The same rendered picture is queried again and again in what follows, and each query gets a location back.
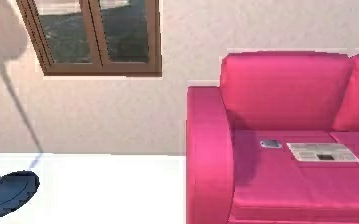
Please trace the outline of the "pink sofa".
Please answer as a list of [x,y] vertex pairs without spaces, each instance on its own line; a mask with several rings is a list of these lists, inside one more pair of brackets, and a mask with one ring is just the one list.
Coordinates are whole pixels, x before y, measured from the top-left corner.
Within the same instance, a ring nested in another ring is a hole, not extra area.
[[218,86],[189,87],[186,224],[359,224],[359,163],[301,162],[287,143],[359,159],[359,54],[230,53]]

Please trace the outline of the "brown framed window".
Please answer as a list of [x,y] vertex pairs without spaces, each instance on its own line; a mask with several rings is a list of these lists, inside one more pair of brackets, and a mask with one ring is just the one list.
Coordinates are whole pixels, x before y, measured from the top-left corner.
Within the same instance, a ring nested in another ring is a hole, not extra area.
[[159,77],[159,0],[16,0],[46,76]]

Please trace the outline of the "white newspaper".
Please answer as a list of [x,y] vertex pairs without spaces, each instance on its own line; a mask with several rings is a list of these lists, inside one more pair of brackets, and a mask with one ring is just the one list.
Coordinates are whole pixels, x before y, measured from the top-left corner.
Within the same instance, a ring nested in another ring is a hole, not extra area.
[[287,147],[301,162],[359,163],[358,157],[340,143],[287,143]]

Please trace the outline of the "floor lamp with dark base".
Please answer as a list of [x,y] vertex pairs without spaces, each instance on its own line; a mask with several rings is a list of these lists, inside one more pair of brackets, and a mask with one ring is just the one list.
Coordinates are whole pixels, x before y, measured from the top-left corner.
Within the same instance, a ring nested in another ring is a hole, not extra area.
[[0,217],[25,205],[39,186],[39,176],[33,171],[21,170],[0,175]]

